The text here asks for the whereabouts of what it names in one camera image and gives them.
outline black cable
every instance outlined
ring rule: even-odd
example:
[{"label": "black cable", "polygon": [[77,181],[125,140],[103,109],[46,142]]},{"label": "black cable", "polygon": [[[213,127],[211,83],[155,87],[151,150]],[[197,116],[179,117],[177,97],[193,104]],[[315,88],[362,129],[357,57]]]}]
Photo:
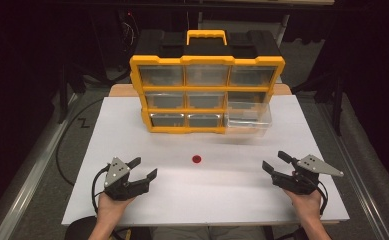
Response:
[{"label": "black cable", "polygon": [[86,109],[88,109],[89,107],[91,107],[92,105],[98,103],[98,102],[101,102],[103,101],[103,99],[99,99],[97,101],[94,101],[92,103],[90,103],[88,106],[84,107],[81,111],[79,111],[75,117],[72,118],[72,120],[69,122],[69,124],[66,126],[66,129],[63,131],[63,134],[61,135],[60,139],[59,139],[59,142],[57,144],[57,148],[56,148],[56,153],[55,153],[55,157],[56,157],[56,166],[57,166],[57,170],[59,171],[60,173],[60,176],[71,186],[75,186],[75,183],[73,183],[72,181],[70,181],[63,173],[63,171],[61,170],[61,167],[60,167],[60,162],[59,162],[59,151],[60,151],[60,147],[61,147],[61,144],[63,142],[63,139],[64,137],[66,136],[66,133],[67,131],[69,130],[70,126],[72,125],[72,123],[78,118],[79,115],[81,115]]},{"label": "black cable", "polygon": [[97,203],[95,202],[95,197],[96,197],[98,194],[101,193],[101,192],[100,192],[100,193],[98,193],[98,194],[95,194],[95,184],[97,183],[97,180],[98,180],[98,178],[100,177],[100,175],[103,174],[103,173],[105,173],[105,172],[107,172],[107,171],[109,171],[109,168],[110,168],[110,164],[107,164],[106,167],[104,167],[103,169],[101,169],[101,170],[97,173],[97,175],[95,175],[94,180],[92,181],[92,187],[91,187],[91,200],[92,200],[92,206],[94,207],[95,213],[98,213],[98,207],[97,207]]},{"label": "black cable", "polygon": [[137,30],[137,34],[139,36],[140,35],[140,31],[138,29],[138,25],[137,25],[137,22],[135,21],[133,13],[131,11],[128,11],[128,15],[131,16],[132,22],[134,23],[135,29]]},{"label": "black cable", "polygon": [[319,210],[319,213],[321,214],[321,216],[324,214],[324,210],[326,208],[326,205],[328,204],[328,191],[326,190],[326,187],[325,185],[319,181],[319,183],[324,187],[324,190],[325,190],[325,193],[326,195],[324,195],[324,193],[322,192],[322,190],[316,186],[316,189],[318,190],[318,192],[321,194],[322,198],[323,198],[323,202],[322,202],[322,206],[321,206],[321,209]]}]

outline dark background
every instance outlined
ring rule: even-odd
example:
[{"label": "dark background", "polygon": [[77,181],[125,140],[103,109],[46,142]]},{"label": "dark background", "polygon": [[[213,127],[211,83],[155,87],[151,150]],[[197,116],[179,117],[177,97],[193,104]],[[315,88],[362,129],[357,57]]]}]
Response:
[{"label": "dark background", "polygon": [[[389,172],[389,0],[336,4],[366,11],[294,12],[283,41],[301,38],[307,44],[325,39],[309,80],[331,71],[346,73],[344,90]],[[134,29],[182,31],[186,27],[185,12],[130,12],[137,18],[137,26],[131,25]],[[190,26],[195,26],[195,13],[190,16]],[[275,16],[255,12],[213,17],[258,21]],[[29,2],[0,4],[0,198],[51,118],[51,99],[58,91],[63,64],[77,63],[103,77],[106,68],[127,67],[130,49],[120,44],[118,18],[112,9],[60,10]],[[305,90],[325,88],[330,81]]]}]

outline yellow carry handle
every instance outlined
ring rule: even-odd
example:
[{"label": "yellow carry handle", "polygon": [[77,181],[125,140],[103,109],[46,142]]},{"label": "yellow carry handle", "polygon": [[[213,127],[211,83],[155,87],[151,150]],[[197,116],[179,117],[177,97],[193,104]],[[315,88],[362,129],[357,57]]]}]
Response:
[{"label": "yellow carry handle", "polygon": [[223,30],[188,30],[187,45],[190,45],[190,38],[222,38],[223,44],[226,44],[226,35]]}]

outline yellow storage organizer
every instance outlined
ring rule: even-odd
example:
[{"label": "yellow storage organizer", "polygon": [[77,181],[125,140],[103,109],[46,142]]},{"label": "yellow storage organizer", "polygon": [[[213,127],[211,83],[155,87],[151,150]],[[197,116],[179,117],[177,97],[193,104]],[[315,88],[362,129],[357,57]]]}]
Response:
[{"label": "yellow storage organizer", "polygon": [[270,32],[144,30],[131,80],[150,132],[255,133],[285,65]]}]

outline cable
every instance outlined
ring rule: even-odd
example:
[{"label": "cable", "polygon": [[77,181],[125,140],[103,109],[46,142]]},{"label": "cable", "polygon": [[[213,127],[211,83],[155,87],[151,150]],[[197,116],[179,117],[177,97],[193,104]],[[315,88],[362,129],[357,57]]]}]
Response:
[{"label": "cable", "polygon": [[187,11],[187,30],[190,30],[190,18],[188,16],[188,11]]},{"label": "cable", "polygon": [[132,14],[132,12],[129,12],[129,11],[128,11],[128,15],[131,16],[132,21],[134,22],[134,25],[135,25],[135,29],[137,29],[137,35],[139,36],[140,35],[140,31],[138,29],[137,22],[135,21],[134,15]]},{"label": "cable", "polygon": [[79,115],[81,115],[86,109],[88,109],[89,107],[91,107],[92,105],[98,103],[98,102],[101,102],[103,101],[103,99],[99,99],[99,100],[96,100],[92,103],[90,103],[88,106],[84,107],[81,111],[79,111],[75,117],[72,118],[72,120],[69,122],[69,124],[66,126],[65,130],[63,131],[63,134],[61,135],[60,139],[59,139],[59,142],[57,144],[57,148],[56,148],[56,153],[55,153],[55,157],[56,157],[56,166],[57,166],[57,170],[59,171],[61,177],[71,186],[75,186],[75,183],[73,183],[72,181],[70,181],[63,173],[63,171],[61,170],[61,167],[60,167],[60,162],[59,162],[59,151],[60,151],[60,147],[61,147],[61,144],[63,142],[63,139],[64,137],[66,136],[66,133],[67,131],[69,130],[70,126],[72,126],[72,123],[78,118]]},{"label": "cable", "polygon": [[129,46],[132,46],[132,44],[134,43],[134,38],[135,38],[134,29],[131,27],[131,25],[127,24],[126,22],[121,22],[121,24],[124,24],[127,27],[126,33],[124,34],[125,35],[125,38],[123,39],[124,42],[125,42],[126,37],[128,36],[128,31],[131,30],[131,43],[129,44]]},{"label": "cable", "polygon": [[319,210],[319,213],[322,216],[324,214],[324,210],[326,208],[326,205],[328,204],[328,191],[326,190],[325,185],[321,181],[319,181],[319,183],[324,187],[324,190],[325,190],[325,195],[324,195],[322,190],[318,186],[316,186],[318,192],[321,194],[322,198],[324,199],[324,201],[322,202],[321,209]]},{"label": "cable", "polygon": [[104,167],[103,169],[101,169],[97,175],[95,175],[94,177],[94,180],[92,181],[92,186],[91,186],[91,200],[92,200],[92,206],[94,207],[94,211],[95,213],[98,213],[98,207],[97,207],[97,203],[95,202],[95,197],[99,194],[101,194],[102,192],[99,192],[98,194],[95,194],[95,185],[97,183],[97,180],[98,178],[100,177],[101,174],[109,171],[110,169],[110,164],[107,164],[106,167]]}]

